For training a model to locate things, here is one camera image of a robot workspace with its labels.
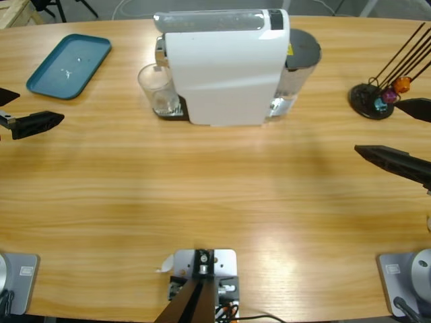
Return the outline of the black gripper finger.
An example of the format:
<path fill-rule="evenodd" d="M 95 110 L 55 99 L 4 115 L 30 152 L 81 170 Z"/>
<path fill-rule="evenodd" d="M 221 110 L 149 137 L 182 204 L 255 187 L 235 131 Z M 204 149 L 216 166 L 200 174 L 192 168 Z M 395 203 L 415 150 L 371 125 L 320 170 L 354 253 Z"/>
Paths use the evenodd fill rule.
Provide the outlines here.
<path fill-rule="evenodd" d="M 431 101 L 428 98 L 401 100 L 394 106 L 417 120 L 431 122 Z"/>
<path fill-rule="evenodd" d="M 430 188 L 430 162 L 384 145 L 355 145 L 354 150 L 379 168 Z"/>

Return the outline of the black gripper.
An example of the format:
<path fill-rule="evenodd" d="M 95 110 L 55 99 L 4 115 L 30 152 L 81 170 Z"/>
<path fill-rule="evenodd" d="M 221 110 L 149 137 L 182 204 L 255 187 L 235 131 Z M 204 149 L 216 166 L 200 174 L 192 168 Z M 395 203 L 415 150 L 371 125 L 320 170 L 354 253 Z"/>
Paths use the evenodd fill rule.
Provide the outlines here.
<path fill-rule="evenodd" d="M 5 106 L 19 97 L 19 93 L 0 88 L 0 106 Z M 11 130 L 13 140 L 49 131 L 58 126 L 64 118 L 63 114 L 43 111 L 15 119 L 14 116 L 8 114 L 6 111 L 0 111 L 0 124 Z"/>

